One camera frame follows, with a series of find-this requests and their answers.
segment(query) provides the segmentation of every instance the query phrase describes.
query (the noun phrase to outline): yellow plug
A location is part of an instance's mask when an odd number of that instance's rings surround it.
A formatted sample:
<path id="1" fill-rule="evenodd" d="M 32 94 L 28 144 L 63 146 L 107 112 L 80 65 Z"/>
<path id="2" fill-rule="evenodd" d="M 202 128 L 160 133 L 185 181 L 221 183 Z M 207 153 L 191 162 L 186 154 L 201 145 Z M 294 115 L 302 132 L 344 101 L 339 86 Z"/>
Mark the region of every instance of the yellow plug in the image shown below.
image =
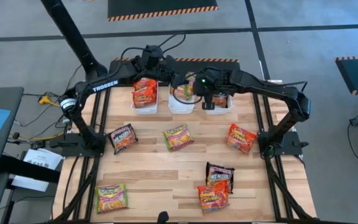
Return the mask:
<path id="1" fill-rule="evenodd" d="M 50 105 L 54 105 L 54 106 L 57 106 L 57 107 L 60 107 L 59 105 L 57 105 L 56 103 L 52 103 L 49 99 L 49 96 L 43 96 L 41 97 L 41 99 L 38 101 L 38 103 L 40 103 L 41 105 L 44 105 L 44 104 L 50 104 Z"/>

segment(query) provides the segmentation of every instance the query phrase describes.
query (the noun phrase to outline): white plastic container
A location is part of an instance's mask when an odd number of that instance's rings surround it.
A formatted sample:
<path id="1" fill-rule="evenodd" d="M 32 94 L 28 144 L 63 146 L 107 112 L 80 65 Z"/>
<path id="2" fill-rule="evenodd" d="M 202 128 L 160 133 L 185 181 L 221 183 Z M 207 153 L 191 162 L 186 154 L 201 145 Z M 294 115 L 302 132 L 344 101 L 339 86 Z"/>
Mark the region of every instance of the white plastic container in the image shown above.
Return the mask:
<path id="1" fill-rule="evenodd" d="M 217 115 L 217 114 L 225 114 L 228 111 L 231 110 L 231 108 L 233 107 L 232 101 L 231 101 L 231 96 L 229 96 L 227 98 L 227 108 L 223 108 L 221 106 L 216 106 L 215 105 L 215 110 L 204 110 L 204 112 L 208 115 Z"/>
<path id="2" fill-rule="evenodd" d="M 158 109 L 158 83 L 157 83 L 157 101 L 152 105 L 147 105 L 143 108 L 135 108 L 134 103 L 132 102 L 131 108 L 137 114 L 156 114 Z"/>
<path id="3" fill-rule="evenodd" d="M 186 104 L 180 103 L 170 94 L 170 92 L 169 92 L 170 88 L 171 88 L 171 86 L 168 86 L 168 107 L 169 107 L 169 110 L 171 111 L 171 114 L 190 114 L 194 109 L 194 104 L 186 105 Z M 194 97 L 195 96 L 192 95 L 190 97 L 190 99 L 187 100 L 186 102 L 194 103 Z"/>

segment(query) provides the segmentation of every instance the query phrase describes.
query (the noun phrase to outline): wooden tabletop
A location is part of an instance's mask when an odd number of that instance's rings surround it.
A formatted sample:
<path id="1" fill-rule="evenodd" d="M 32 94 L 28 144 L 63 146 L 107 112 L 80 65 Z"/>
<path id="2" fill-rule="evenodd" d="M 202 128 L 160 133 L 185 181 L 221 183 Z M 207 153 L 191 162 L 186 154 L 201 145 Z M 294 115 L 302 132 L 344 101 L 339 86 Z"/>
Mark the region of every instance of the wooden tabletop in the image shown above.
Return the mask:
<path id="1" fill-rule="evenodd" d="M 272 199 L 264 161 L 259 157 L 255 142 L 249 154 L 226 144 L 232 122 L 256 133 L 259 130 L 252 94 L 236 95 L 233 109 L 224 115 L 206 115 L 201 103 L 192 114 L 172 115 L 168 109 L 167 87 L 159 87 L 158 112 L 155 115 L 137 115 L 131 110 L 132 88 L 111 89 L 106 120 L 106 133 L 131 123 L 139 142 L 114 155 L 110 142 L 106 143 L 100 160 L 97 187 L 126 184 L 129 208 L 96 214 L 94 199 L 91 222 L 156 222 L 161 211 L 167 211 L 171 222 L 245 222 L 274 220 Z M 83 117 L 90 121 L 94 95 L 88 98 Z M 287 113 L 284 102 L 270 99 L 275 123 Z M 194 143 L 179 151 L 169 152 L 162 131 L 187 124 Z M 64 160 L 53 206 L 53 214 L 62 212 L 63 195 L 74 158 Z M 303 164 L 293 156 L 282 156 L 289 191 L 310 215 L 315 210 Z M 205 185 L 206 162 L 234 167 L 234 189 L 225 209 L 201 212 L 197 186 Z M 80 178 L 82 158 L 75 166 L 68 188 L 67 203 L 74 196 Z M 86 192 L 80 217 L 85 215 Z M 285 209 L 278 193 L 282 216 Z"/>

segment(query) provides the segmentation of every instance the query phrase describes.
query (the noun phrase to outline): gray floor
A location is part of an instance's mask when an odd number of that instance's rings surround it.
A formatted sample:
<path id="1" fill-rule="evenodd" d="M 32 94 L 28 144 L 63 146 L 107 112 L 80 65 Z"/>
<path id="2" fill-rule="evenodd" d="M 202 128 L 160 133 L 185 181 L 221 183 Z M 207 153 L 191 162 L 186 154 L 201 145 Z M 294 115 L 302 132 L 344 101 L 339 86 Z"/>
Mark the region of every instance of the gray floor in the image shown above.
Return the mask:
<path id="1" fill-rule="evenodd" d="M 107 1 L 63 0 L 84 34 L 148 30 L 250 27 L 243 0 L 218 0 L 219 11 L 136 21 L 107 22 Z M 358 0 L 252 0 L 259 27 L 358 24 Z M 57 35 L 58 29 L 39 1 L 0 0 L 0 37 Z M 130 46 L 161 42 L 165 36 L 86 40 L 105 65 Z M 318 216 L 323 220 L 358 223 L 358 160 L 347 142 L 349 118 L 358 114 L 358 96 L 352 96 L 338 72 L 334 57 L 358 55 L 358 29 L 260 33 L 268 70 L 273 79 L 309 81 L 305 93 L 312 100 L 311 118 L 297 125 L 305 148 L 306 172 Z M 128 57 L 138 52 L 128 52 Z M 241 67 L 262 77 L 251 33 L 188 35 L 170 52 L 176 57 L 238 58 Z M 64 40 L 0 42 L 0 86 L 23 86 L 25 92 L 61 93 L 79 65 Z M 76 80 L 81 80 L 81 70 Z M 17 120 L 26 123 L 45 106 L 26 96 Z M 27 128 L 14 126 L 22 135 L 43 130 L 60 116 L 50 109 L 43 119 Z M 45 135 L 60 130 L 51 129 Z M 358 153 L 358 128 L 351 129 Z M 6 147 L 15 156 L 26 146 Z M 55 185 L 48 193 L 54 194 Z M 15 197 L 28 195 L 17 192 Z M 50 200 L 21 202 L 12 223 L 42 222 L 50 217 Z"/>

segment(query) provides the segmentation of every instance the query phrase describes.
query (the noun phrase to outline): white paper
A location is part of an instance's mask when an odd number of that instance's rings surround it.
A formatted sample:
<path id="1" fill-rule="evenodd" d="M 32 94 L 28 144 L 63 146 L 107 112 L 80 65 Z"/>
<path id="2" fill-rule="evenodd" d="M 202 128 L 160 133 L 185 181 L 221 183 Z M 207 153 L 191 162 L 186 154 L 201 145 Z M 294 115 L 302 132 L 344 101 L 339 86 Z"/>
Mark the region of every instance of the white paper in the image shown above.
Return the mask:
<path id="1" fill-rule="evenodd" d="M 24 157 L 24 162 L 29 162 L 38 166 L 43 166 L 55 170 L 62 156 L 46 149 L 29 149 Z M 45 192 L 48 182 L 35 180 L 28 177 L 15 176 L 12 185 L 32 190 Z"/>

